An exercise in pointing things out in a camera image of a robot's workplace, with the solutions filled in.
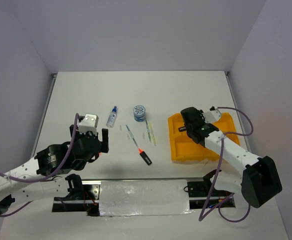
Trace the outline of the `pink highlighter marker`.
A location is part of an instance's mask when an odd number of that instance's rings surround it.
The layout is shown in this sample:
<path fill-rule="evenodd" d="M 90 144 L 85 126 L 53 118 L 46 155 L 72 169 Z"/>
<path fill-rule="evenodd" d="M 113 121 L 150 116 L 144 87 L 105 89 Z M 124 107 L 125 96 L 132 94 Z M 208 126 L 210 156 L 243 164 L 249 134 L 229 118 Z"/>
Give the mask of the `pink highlighter marker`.
<path fill-rule="evenodd" d="M 182 126 L 182 127 L 179 127 L 178 128 L 178 131 L 179 132 L 184 132 L 184 131 L 186 131 L 187 130 L 187 128 L 185 127 L 185 126 Z"/>

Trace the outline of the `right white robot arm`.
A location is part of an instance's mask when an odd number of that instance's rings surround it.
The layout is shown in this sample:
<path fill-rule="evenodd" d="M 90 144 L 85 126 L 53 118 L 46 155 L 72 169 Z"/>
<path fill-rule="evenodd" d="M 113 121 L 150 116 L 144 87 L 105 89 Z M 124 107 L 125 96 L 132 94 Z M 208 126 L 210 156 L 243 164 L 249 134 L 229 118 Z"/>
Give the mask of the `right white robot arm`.
<path fill-rule="evenodd" d="M 269 156 L 260 157 L 242 148 L 228 138 L 230 132 L 222 132 L 215 122 L 222 118 L 219 108 L 211 107 L 202 111 L 188 107 L 181 112 L 185 131 L 196 144 L 219 154 L 237 174 L 229 174 L 221 170 L 221 165 L 203 177 L 203 190 L 209 196 L 219 191 L 240 194 L 254 208 L 259 208 L 282 190 L 282 183 L 276 164 Z"/>

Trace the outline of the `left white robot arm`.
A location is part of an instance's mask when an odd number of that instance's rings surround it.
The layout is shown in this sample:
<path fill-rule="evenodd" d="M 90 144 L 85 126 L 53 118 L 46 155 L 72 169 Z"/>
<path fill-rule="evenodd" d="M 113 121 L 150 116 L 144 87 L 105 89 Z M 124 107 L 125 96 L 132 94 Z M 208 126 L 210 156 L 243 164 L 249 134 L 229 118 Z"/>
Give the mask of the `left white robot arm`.
<path fill-rule="evenodd" d="M 74 171 L 82 171 L 95 162 L 100 154 L 109 151 L 109 131 L 101 130 L 99 140 L 96 127 L 69 127 L 71 140 L 52 144 L 36 153 L 24 164 L 0 173 L 0 217 L 9 217 L 10 207 L 44 198 L 70 197 L 77 200 L 85 189 L 82 179 Z"/>

